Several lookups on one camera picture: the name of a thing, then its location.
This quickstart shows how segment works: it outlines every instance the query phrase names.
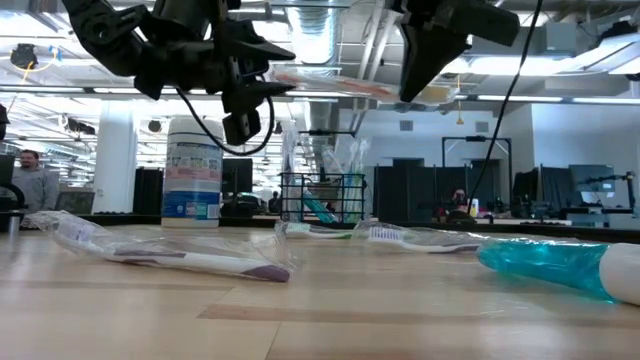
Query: gray sweater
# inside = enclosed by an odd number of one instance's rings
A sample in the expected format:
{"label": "gray sweater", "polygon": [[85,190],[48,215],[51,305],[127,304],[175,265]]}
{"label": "gray sweater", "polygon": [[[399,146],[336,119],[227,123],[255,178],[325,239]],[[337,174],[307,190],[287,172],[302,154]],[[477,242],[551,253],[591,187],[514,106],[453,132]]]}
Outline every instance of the gray sweater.
{"label": "gray sweater", "polygon": [[60,183],[58,173],[42,168],[15,168],[12,183],[24,193],[24,201],[29,206],[27,213],[55,210]]}

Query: computer monitor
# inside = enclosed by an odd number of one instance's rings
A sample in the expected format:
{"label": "computer monitor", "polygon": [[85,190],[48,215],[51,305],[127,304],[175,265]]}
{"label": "computer monitor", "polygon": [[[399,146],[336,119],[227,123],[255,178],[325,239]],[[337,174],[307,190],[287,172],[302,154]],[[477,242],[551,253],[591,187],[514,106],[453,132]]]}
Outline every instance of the computer monitor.
{"label": "computer monitor", "polygon": [[91,214],[95,193],[89,191],[63,191],[58,194],[56,210],[64,210],[71,214]]}
{"label": "computer monitor", "polygon": [[253,159],[222,160],[222,192],[253,191]]}
{"label": "computer monitor", "polygon": [[11,184],[15,161],[13,155],[0,155],[0,184]]}
{"label": "computer monitor", "polygon": [[569,165],[571,181],[575,191],[615,192],[616,182],[613,166],[609,165]]}

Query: black cable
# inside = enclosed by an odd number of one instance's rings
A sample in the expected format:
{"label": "black cable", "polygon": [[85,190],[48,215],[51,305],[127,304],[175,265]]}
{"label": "black cable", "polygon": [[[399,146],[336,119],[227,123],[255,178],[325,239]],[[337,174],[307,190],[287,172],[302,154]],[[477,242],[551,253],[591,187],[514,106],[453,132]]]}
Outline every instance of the black cable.
{"label": "black cable", "polygon": [[[504,97],[504,101],[502,102],[502,106],[500,107],[500,115],[498,115],[498,121],[496,122],[496,128],[493,131],[493,136],[491,137],[491,142],[489,143],[489,150],[487,150],[487,157],[484,159],[484,164],[482,164],[482,170],[480,170],[480,175],[478,176],[478,180],[476,180],[476,184],[473,186],[473,190],[469,196],[469,201],[473,201],[473,198],[476,195],[476,191],[478,191],[478,187],[480,187],[480,183],[482,182],[482,177],[484,173],[487,171],[487,165],[489,164],[489,160],[491,160],[491,152],[493,151],[493,147],[496,144],[496,139],[498,138],[498,131],[500,131],[500,125],[502,124],[502,119],[504,118],[504,113],[507,109],[507,104],[509,103],[509,98],[511,97],[511,93],[513,89],[516,87],[518,83],[518,79],[520,79],[520,71],[522,70],[522,66],[527,60],[527,55],[529,55],[529,45],[531,44],[531,38],[533,37],[533,32],[536,30],[536,23],[538,22],[538,17],[540,16],[540,12],[542,11],[542,0],[538,0],[536,3],[536,9],[533,12],[533,19],[531,20],[531,27],[529,27],[529,32],[527,33],[527,38],[524,42],[524,49],[522,50],[522,57],[520,58],[520,66],[518,67],[518,72],[513,77],[513,81],[511,81],[511,85],[509,86],[509,90],[507,90],[507,95]],[[467,214],[471,214],[471,203],[467,207]]]}
{"label": "black cable", "polygon": [[227,153],[229,153],[231,155],[235,155],[235,156],[250,156],[250,155],[253,155],[253,154],[256,154],[256,153],[262,151],[267,146],[267,144],[269,143],[269,140],[271,140],[271,135],[273,134],[273,129],[275,128],[275,124],[276,124],[276,114],[275,114],[275,110],[274,110],[274,107],[273,107],[273,100],[271,100],[270,96],[267,96],[267,103],[269,104],[269,130],[267,131],[267,135],[265,136],[264,141],[262,142],[262,144],[258,145],[258,147],[256,147],[253,150],[249,150],[249,151],[246,151],[246,152],[239,152],[239,151],[235,151],[235,150],[229,149],[226,145],[224,145],[222,142],[220,142],[220,140],[218,140],[211,133],[211,131],[209,131],[209,129],[207,129],[207,127],[204,125],[204,123],[202,122],[202,120],[200,119],[198,114],[196,113],[195,109],[191,105],[191,102],[189,101],[189,99],[187,99],[187,96],[184,94],[184,92],[182,92],[182,90],[180,90],[180,89],[176,89],[176,91],[178,92],[178,95],[180,96],[180,98],[182,98],[182,100],[185,102],[185,104],[187,104],[187,107],[189,108],[189,111],[191,112],[191,115],[196,120],[198,125],[200,125],[200,128],[202,128],[202,131],[204,131],[204,133],[207,134],[207,136],[209,136],[209,138],[211,138],[211,140],[216,145],[218,145],[218,147],[220,147],[220,149],[222,149],[222,151],[227,152]]}

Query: wall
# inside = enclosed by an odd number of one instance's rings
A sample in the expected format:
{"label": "wall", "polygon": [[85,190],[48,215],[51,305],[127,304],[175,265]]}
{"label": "wall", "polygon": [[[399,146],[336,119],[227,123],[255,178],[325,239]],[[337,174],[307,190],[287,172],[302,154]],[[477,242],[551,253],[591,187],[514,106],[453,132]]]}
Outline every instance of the wall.
{"label": "wall", "polygon": [[[536,166],[603,164],[617,174],[640,173],[640,106],[536,104],[532,116]],[[614,197],[601,198],[607,206],[628,206],[626,184],[617,182]],[[618,215],[611,226],[640,228],[640,221]]]}
{"label": "wall", "polygon": [[[532,105],[520,106],[508,112],[500,125],[500,137],[511,138],[513,174],[531,171],[535,167],[533,144]],[[501,167],[502,196],[509,199],[509,168],[504,163]]]}
{"label": "wall", "polygon": [[[475,132],[476,121],[489,122],[489,133],[481,135],[491,136],[495,126],[493,113],[489,111],[465,111],[462,114],[463,125],[456,124],[457,112],[446,115],[436,113],[410,112],[399,114],[393,111],[372,111],[365,117],[359,137],[371,139],[371,149],[365,158],[369,166],[391,166],[393,158],[420,158],[425,160],[425,166],[441,166],[442,137],[444,136],[472,136]],[[401,132],[400,120],[412,120],[413,131]],[[447,166],[462,166],[468,159],[484,158],[488,143],[458,143],[447,154]],[[494,149],[494,158],[501,158],[501,151]]]}

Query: metal frame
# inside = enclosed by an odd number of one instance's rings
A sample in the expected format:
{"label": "metal frame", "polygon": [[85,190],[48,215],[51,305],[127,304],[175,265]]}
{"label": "metal frame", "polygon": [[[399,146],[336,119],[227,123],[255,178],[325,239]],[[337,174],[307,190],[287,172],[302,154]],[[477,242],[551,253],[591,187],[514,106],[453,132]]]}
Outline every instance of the metal frame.
{"label": "metal frame", "polygon": [[[451,145],[448,149],[446,149],[447,141],[455,140],[456,142]],[[447,154],[453,150],[454,147],[460,142],[464,140],[465,142],[487,142],[491,141],[490,138],[485,136],[445,136],[442,138],[442,167],[447,167]],[[507,148],[505,149],[498,141],[504,141],[507,144]],[[512,155],[512,147],[511,147],[511,138],[496,138],[496,145],[507,154],[509,160],[509,202],[511,202],[513,197],[513,155]]]}
{"label": "metal frame", "polygon": [[[337,211],[335,214],[340,215],[341,224],[345,223],[345,215],[358,215],[360,220],[364,220],[364,174],[325,174],[327,176],[338,177],[340,178],[338,185],[323,185],[322,187],[325,189],[336,189],[336,193],[339,194],[337,197],[316,197],[314,200],[318,201],[329,201],[340,203],[340,211]],[[320,173],[297,173],[297,172],[285,172],[280,174],[280,188],[282,189],[282,206],[280,209],[280,218],[284,221],[289,221],[291,219],[292,214],[298,214],[300,221],[305,221],[305,215],[316,215],[318,216],[318,212],[316,211],[306,211],[304,210],[304,189],[307,186],[315,184],[310,178],[315,177],[319,178],[321,176]],[[291,183],[286,183],[285,179],[293,179]],[[345,185],[346,180],[348,178],[360,178],[360,185],[350,186]],[[296,184],[296,179],[300,179],[300,184]],[[297,188],[300,189],[300,196],[289,197],[287,189]],[[361,192],[361,198],[345,198],[345,193],[347,189],[359,189]],[[300,207],[298,210],[290,210],[286,204],[288,200],[299,201]],[[344,204],[346,201],[353,201],[361,203],[360,211],[345,211]],[[321,211],[320,213],[324,214],[332,214],[329,210]]]}

